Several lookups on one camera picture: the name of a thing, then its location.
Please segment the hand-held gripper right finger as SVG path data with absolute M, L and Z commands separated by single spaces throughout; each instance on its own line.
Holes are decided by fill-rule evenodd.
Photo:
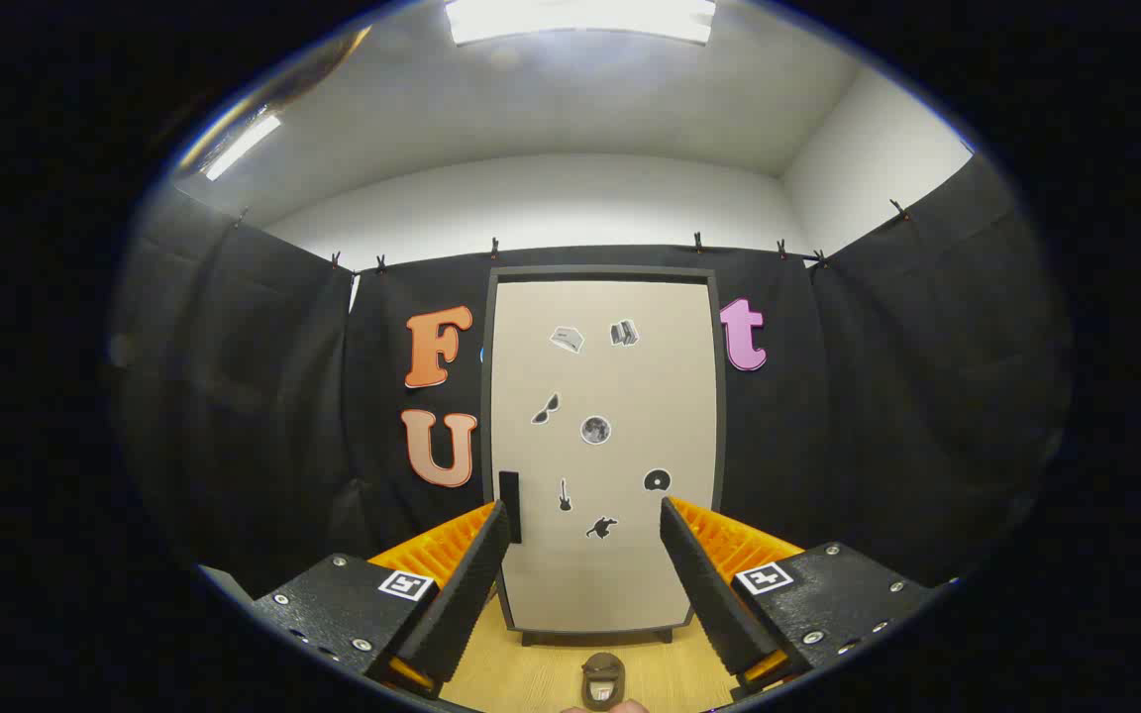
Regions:
M 680 499 L 659 538 L 735 699 L 815 675 L 891 635 L 938 597 L 841 542 L 814 548 Z

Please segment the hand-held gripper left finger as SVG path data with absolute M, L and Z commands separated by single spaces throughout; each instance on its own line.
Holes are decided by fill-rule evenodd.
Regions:
M 489 502 L 370 559 L 326 556 L 251 611 L 354 676 L 434 700 L 456 675 L 510 545 L 505 507 Z

